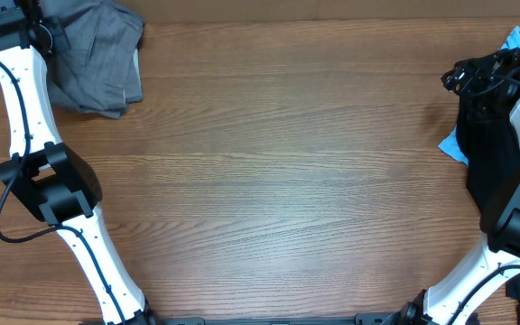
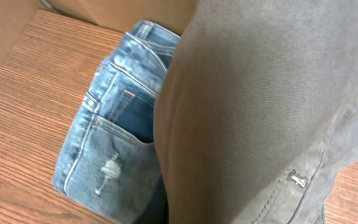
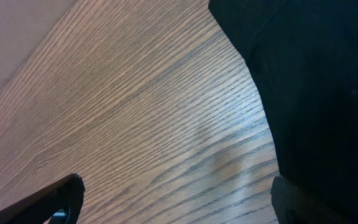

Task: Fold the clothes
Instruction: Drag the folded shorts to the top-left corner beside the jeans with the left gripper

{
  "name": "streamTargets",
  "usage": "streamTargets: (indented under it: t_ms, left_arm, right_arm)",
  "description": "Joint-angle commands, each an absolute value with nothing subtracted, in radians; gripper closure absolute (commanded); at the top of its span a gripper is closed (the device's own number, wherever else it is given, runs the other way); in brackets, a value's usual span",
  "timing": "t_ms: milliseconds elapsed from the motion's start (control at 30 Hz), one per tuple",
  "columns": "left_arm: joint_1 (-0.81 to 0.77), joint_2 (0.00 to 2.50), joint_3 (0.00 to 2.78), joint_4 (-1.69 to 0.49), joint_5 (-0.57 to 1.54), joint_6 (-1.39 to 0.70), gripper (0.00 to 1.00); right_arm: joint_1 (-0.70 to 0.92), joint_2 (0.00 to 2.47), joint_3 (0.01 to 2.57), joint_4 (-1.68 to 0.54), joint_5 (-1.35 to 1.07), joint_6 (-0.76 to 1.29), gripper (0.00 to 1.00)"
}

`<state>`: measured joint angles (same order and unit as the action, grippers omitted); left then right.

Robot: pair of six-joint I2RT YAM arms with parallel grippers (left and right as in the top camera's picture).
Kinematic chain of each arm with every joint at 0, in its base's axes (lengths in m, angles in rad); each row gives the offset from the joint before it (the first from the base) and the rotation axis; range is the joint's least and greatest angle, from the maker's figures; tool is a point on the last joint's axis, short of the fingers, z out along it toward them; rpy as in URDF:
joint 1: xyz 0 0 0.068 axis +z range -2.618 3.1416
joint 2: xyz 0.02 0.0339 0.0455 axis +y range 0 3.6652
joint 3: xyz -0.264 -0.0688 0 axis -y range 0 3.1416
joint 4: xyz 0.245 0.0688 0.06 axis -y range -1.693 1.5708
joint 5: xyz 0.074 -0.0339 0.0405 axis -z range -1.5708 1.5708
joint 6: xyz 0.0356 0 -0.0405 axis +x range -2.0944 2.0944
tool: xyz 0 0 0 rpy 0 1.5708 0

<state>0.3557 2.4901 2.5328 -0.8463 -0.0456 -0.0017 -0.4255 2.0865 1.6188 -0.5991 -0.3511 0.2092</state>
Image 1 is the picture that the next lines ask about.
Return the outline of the grey shorts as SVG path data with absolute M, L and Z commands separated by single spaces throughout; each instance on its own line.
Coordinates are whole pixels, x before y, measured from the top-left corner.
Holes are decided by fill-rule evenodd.
M 144 99 L 139 43 L 144 19 L 115 1 L 48 0 L 70 48 L 47 60 L 48 94 L 56 107 L 118 119 Z

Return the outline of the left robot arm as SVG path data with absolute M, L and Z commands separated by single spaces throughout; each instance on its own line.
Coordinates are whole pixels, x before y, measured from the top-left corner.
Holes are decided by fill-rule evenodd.
M 55 124 L 44 57 L 68 48 L 58 18 L 44 17 L 38 2 L 0 1 L 0 86 L 10 127 L 10 158 L 0 163 L 2 196 L 14 195 L 48 226 L 23 242 L 57 233 L 70 247 L 103 323 L 158 324 L 108 234 L 97 175 L 63 143 Z

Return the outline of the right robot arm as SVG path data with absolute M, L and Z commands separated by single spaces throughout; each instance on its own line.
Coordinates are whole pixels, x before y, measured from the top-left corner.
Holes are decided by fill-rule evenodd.
M 520 274 L 520 46 L 458 61 L 441 81 L 459 98 L 455 135 L 481 235 L 443 280 L 375 324 L 475 324 L 476 309 Z

